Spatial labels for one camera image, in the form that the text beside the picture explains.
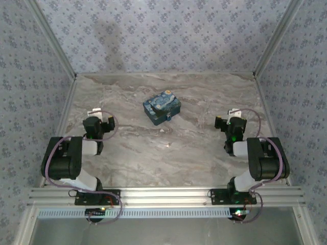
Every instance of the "marble surface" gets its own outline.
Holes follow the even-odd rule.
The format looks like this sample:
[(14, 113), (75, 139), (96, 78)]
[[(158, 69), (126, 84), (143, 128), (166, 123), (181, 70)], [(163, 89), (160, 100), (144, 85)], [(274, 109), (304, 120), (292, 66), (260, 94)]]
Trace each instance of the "marble surface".
[[(166, 89), (181, 101), (181, 113), (155, 126), (143, 101)], [(261, 135), (270, 136), (253, 80), (231, 74), (130, 74), (78, 76), (66, 135), (83, 135), (82, 120), (92, 108), (112, 112), (117, 134), (104, 142), (101, 155), (83, 157), (83, 168), (104, 186), (212, 186), (241, 174), (247, 159), (230, 157), (225, 134), (215, 129), (217, 115), (232, 108), (253, 108), (262, 118)], [(254, 137), (258, 119), (248, 120)]]

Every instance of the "box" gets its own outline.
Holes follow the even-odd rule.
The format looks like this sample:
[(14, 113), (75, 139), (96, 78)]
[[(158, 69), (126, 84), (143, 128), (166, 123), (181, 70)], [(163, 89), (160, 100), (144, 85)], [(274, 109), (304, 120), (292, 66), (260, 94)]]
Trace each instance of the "box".
[(159, 125), (180, 112), (181, 102), (170, 91), (166, 90), (143, 102), (145, 113), (154, 125)]

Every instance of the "black mounting plate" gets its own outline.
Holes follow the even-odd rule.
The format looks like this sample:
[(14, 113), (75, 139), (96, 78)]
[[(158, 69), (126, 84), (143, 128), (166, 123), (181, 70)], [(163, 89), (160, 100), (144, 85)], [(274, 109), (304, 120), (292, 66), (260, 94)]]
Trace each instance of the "black mounting plate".
[(256, 204), (256, 198), (248, 192), (235, 192), (234, 197), (238, 196), (237, 201), (232, 201), (229, 197), (228, 189), (211, 189), (210, 198), (212, 205), (248, 205)]
[[(121, 190), (118, 189), (105, 189), (101, 191), (111, 192), (121, 197)], [(75, 197), (76, 206), (111, 206), (111, 200), (113, 206), (119, 206), (119, 201), (115, 197), (108, 194), (97, 194), (97, 193), (84, 193), (77, 191)]]

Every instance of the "blue floral wallpaper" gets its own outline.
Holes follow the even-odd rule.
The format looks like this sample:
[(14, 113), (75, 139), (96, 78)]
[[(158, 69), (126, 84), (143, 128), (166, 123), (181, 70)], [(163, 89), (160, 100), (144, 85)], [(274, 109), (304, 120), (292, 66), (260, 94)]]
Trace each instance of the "blue floral wallpaper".
[(294, 184), (327, 244), (327, 2), (305, 0), (260, 77)]
[(0, 244), (11, 244), (71, 80), (23, 0), (0, 1)]
[(253, 71), (290, 0), (37, 0), (75, 72)]

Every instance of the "purple cable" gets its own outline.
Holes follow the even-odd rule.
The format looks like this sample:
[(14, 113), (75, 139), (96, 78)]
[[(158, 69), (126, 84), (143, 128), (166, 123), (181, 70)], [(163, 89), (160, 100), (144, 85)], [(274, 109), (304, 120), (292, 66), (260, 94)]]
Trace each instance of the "purple cable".
[[(96, 113), (96, 112), (105, 112), (105, 113), (109, 113), (109, 112), (107, 112), (107, 111), (102, 111), (102, 110), (101, 110), (101, 111), (95, 111), (95, 112), (92, 112), (92, 113), (90, 113), (90, 114), (93, 114), (93, 113)], [(115, 130), (114, 133), (113, 133), (111, 136), (109, 136), (108, 138), (105, 138), (105, 139), (98, 139), (98, 140), (92, 140), (92, 139), (88, 139), (88, 140), (91, 140), (91, 141), (105, 141), (105, 140), (108, 140), (108, 139), (112, 138), (112, 137), (116, 134), (117, 130)], [(119, 197), (118, 195), (116, 195), (116, 194), (114, 194), (114, 193), (112, 193), (112, 192), (108, 192), (108, 191), (94, 191), (94, 190), (87, 190), (87, 189), (83, 189), (83, 188), (76, 188), (76, 187), (71, 186), (71, 185), (58, 185), (58, 184), (54, 183), (54, 182), (50, 179), (50, 177), (49, 177), (49, 166), (50, 166), (51, 159), (52, 159), (54, 153), (56, 152), (56, 149), (59, 147), (59, 145), (60, 145), (62, 142), (64, 142), (65, 140), (67, 140), (67, 139), (69, 139), (69, 138), (72, 138), (72, 137), (73, 137), (73, 136), (65, 136), (65, 137), (63, 137), (63, 138), (60, 139), (60, 140), (55, 144), (55, 146), (53, 147), (53, 149), (52, 149), (52, 151), (50, 152), (50, 155), (49, 155), (49, 157), (48, 157), (48, 160), (46, 161), (46, 164), (45, 164), (45, 178), (46, 178), (46, 180), (47, 180), (50, 184), (52, 184), (52, 185), (54, 185), (54, 186), (56, 186), (56, 187), (60, 187), (60, 188), (71, 188), (71, 189), (76, 190), (76, 191), (83, 191), (83, 192), (96, 193), (96, 194), (107, 194), (107, 195), (111, 195), (111, 196), (113, 196), (114, 198), (116, 198), (116, 199), (118, 200), (119, 205), (120, 205), (120, 210), (119, 210), (118, 215), (117, 215), (115, 218), (110, 219), (110, 220), (108, 220), (108, 221), (106, 221), (106, 222), (101, 222), (101, 223), (92, 223), (92, 224), (101, 224), (101, 225), (103, 225), (103, 224), (110, 224), (110, 223), (113, 223), (113, 222), (115, 222), (117, 219), (119, 219), (119, 217), (122, 215), (122, 212), (123, 212), (123, 203), (122, 203), (122, 200), (120, 199), (120, 197)]]
[(258, 196), (259, 196), (259, 198), (260, 198), (260, 203), (261, 203), (261, 205), (260, 205), (260, 210), (259, 210), (259, 212), (258, 212), (258, 213), (257, 213), (257, 214), (252, 218), (252, 219), (250, 219), (250, 220), (246, 220), (246, 221), (238, 221), (238, 220), (236, 220), (235, 223), (238, 223), (238, 224), (247, 224), (247, 223), (251, 223), (251, 222), (255, 221), (257, 218), (259, 218), (259, 216), (260, 216), (261, 213), (262, 213), (263, 207), (264, 207), (264, 202), (263, 202), (263, 200), (262, 200), (262, 196), (261, 196), (259, 193), (255, 192), (254, 190), (257, 189), (257, 188), (259, 188), (259, 187), (261, 187), (261, 186), (263, 186), (264, 184), (267, 184), (267, 183), (270, 183), (270, 182), (273, 182), (273, 181), (278, 180), (279, 177), (282, 175), (282, 171), (283, 171), (283, 158), (282, 158), (281, 152), (279, 151), (279, 149), (278, 149), (278, 147), (276, 146), (276, 144), (275, 144), (271, 139), (268, 139), (268, 138), (266, 138), (266, 137), (258, 137), (258, 138), (259, 138), (259, 139), (264, 139), (264, 140), (268, 141), (268, 142), (272, 145), (272, 147), (274, 147), (274, 149), (275, 149), (275, 151), (276, 151), (276, 153), (277, 153), (277, 155), (278, 155), (278, 159), (279, 159), (279, 170), (278, 170), (277, 175), (276, 175), (274, 178), (272, 178), (271, 180), (265, 180), (265, 181), (262, 181), (262, 182), (260, 182), (260, 183), (258, 183), (258, 184), (256, 184), (256, 185), (253, 185), (253, 186), (249, 189), (249, 193), (250, 193), (251, 195), (252, 195), (252, 194), (255, 194), (255, 195), (258, 195)]
[(260, 132), (261, 132), (261, 118), (260, 118), (259, 113), (257, 113), (255, 110), (253, 110), (251, 108), (242, 108), (242, 109), (239, 109), (239, 110), (231, 111), (230, 113), (235, 113), (235, 112), (238, 112), (238, 111), (252, 111), (252, 112), (254, 112), (256, 114), (256, 116), (259, 119), (259, 129), (258, 129), (258, 132), (256, 134), (256, 137), (258, 137), (260, 135)]

